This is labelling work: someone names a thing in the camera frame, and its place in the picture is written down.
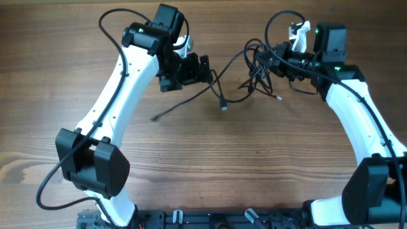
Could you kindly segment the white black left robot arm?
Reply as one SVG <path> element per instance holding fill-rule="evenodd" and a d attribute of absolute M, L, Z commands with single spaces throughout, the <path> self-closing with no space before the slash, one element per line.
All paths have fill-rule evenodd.
<path fill-rule="evenodd" d="M 56 137 L 63 177 L 97 203 L 104 228 L 145 226 L 125 189 L 130 164 L 120 147 L 150 81 L 158 78 L 162 92 L 212 81 L 208 57 L 193 52 L 190 36 L 180 36 L 187 25 L 176 7 L 161 4 L 154 19 L 127 27 L 96 103 L 73 131 L 62 129 Z"/>

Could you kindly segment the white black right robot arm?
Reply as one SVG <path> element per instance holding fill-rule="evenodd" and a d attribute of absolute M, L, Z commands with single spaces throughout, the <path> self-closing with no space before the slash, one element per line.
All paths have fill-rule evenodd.
<path fill-rule="evenodd" d="M 406 224 L 406 146 L 376 108 L 366 79 L 346 63 L 347 30 L 339 23 L 319 23 L 314 48 L 306 52 L 308 22 L 294 24 L 290 40 L 256 55 L 272 73 L 290 81 L 308 78 L 335 112 L 353 147 L 357 168 L 337 197 L 310 203 L 319 227 Z"/>

